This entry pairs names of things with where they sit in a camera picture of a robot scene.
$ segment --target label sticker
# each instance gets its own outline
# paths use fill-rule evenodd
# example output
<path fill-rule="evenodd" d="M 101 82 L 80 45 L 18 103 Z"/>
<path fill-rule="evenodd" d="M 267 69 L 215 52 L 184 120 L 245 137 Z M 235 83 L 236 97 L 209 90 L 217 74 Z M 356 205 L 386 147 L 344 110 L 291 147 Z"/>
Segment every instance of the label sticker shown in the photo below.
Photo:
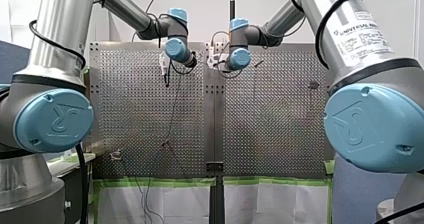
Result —
<path fill-rule="evenodd" d="M 371 17 L 359 12 L 356 16 L 361 18 Z M 393 53 L 392 47 L 373 20 L 358 20 L 349 23 L 333 33 L 337 48 L 339 49 L 345 64 L 354 66 L 360 60 L 373 53 Z"/>
<path fill-rule="evenodd" d="M 355 12 L 356 15 L 356 19 L 358 20 L 371 20 L 374 21 L 374 19 L 372 18 L 372 14 L 369 12 Z"/>

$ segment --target light blue joint cap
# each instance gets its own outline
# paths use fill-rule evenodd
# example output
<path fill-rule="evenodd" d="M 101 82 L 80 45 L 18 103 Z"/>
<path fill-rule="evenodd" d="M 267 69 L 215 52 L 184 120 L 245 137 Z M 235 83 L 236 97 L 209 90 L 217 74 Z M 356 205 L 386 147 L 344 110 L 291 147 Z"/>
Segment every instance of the light blue joint cap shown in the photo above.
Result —
<path fill-rule="evenodd" d="M 249 25 L 249 20 L 245 18 L 235 18 L 230 22 L 230 31 L 245 27 Z"/>
<path fill-rule="evenodd" d="M 181 21 L 187 22 L 187 12 L 182 8 L 171 8 L 168 11 L 168 15 L 178 18 Z"/>
<path fill-rule="evenodd" d="M 84 95 L 70 89 L 55 89 L 40 94 L 21 109 L 13 132 L 25 150 L 63 152 L 88 134 L 93 120 L 93 108 Z"/>
<path fill-rule="evenodd" d="M 249 50 L 238 48 L 231 53 L 230 68 L 233 70 L 246 68 L 250 64 L 251 60 L 252 58 Z"/>
<path fill-rule="evenodd" d="M 183 41 L 178 38 L 171 38 L 166 43 L 165 53 L 174 61 L 185 62 L 188 49 Z"/>
<path fill-rule="evenodd" d="M 404 94 L 353 84 L 336 92 L 325 112 L 327 137 L 348 162 L 372 172 L 424 169 L 424 111 Z"/>

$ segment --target silver robot arm segment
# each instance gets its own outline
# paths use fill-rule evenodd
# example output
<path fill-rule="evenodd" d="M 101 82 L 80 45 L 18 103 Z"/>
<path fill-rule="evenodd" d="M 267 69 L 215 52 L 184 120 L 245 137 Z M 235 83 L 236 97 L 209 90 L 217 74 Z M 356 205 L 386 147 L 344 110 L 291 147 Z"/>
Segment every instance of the silver robot arm segment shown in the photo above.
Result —
<path fill-rule="evenodd" d="M 104 0 L 101 4 L 137 31 L 143 40 L 168 37 L 165 52 L 171 60 L 186 67 L 197 64 L 196 57 L 187 47 L 187 13 L 180 8 L 171 8 L 159 18 L 141 10 L 131 0 Z"/>
<path fill-rule="evenodd" d="M 187 46 L 187 13 L 173 8 L 151 18 L 131 0 L 101 4 L 145 40 L 168 37 L 165 52 L 187 67 L 197 64 Z M 36 29 L 53 43 L 83 54 L 93 0 L 42 0 Z M 28 65 L 13 75 L 0 100 L 1 150 L 45 153 L 68 150 L 91 129 L 93 109 L 82 94 L 85 60 L 34 38 Z"/>
<path fill-rule="evenodd" d="M 249 25 L 244 18 L 236 18 L 230 23 L 230 56 L 225 67 L 236 71 L 247 67 L 251 57 L 248 46 L 279 46 L 284 34 L 288 32 L 305 15 L 287 2 L 274 17 L 262 27 Z"/>
<path fill-rule="evenodd" d="M 302 12 L 334 76 L 324 127 L 335 150 L 368 171 L 424 169 L 424 72 L 396 55 L 362 0 L 292 0 L 261 28 L 235 19 L 226 68 L 249 65 L 248 45 L 278 45 Z"/>

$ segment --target perforated metal panel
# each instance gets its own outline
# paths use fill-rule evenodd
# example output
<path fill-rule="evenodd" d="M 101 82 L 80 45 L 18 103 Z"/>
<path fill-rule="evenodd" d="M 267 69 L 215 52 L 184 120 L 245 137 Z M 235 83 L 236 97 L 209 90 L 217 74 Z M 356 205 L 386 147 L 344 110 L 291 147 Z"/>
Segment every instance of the perforated metal panel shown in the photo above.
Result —
<path fill-rule="evenodd" d="M 253 63 L 264 63 L 226 82 L 225 174 L 322 177 L 327 86 L 313 46 L 252 53 Z"/>
<path fill-rule="evenodd" d="M 204 44 L 190 47 L 204 63 Z M 97 115 L 93 150 L 100 154 L 96 178 L 205 175 L 203 65 L 186 76 L 172 71 L 167 88 L 160 75 L 162 51 L 151 43 L 91 46 L 91 95 Z M 162 147 L 171 122 L 172 150 Z M 112 161 L 110 154 L 118 149 L 123 160 Z"/>

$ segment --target universal robots logo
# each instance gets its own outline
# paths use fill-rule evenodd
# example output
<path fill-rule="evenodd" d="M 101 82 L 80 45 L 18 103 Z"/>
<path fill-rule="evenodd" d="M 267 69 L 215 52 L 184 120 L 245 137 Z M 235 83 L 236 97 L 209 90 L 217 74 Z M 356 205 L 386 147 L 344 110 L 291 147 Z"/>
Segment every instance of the universal robots logo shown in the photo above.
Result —
<path fill-rule="evenodd" d="M 78 117 L 83 108 L 69 106 L 65 104 L 56 104 L 53 107 L 54 113 L 57 118 L 53 121 L 51 127 L 55 134 L 51 136 L 57 137 L 77 137 L 79 134 L 74 130 L 74 123 L 78 120 Z"/>
<path fill-rule="evenodd" d="M 379 142 L 363 102 L 357 102 L 332 116 L 339 138 L 350 152 L 358 151 Z"/>

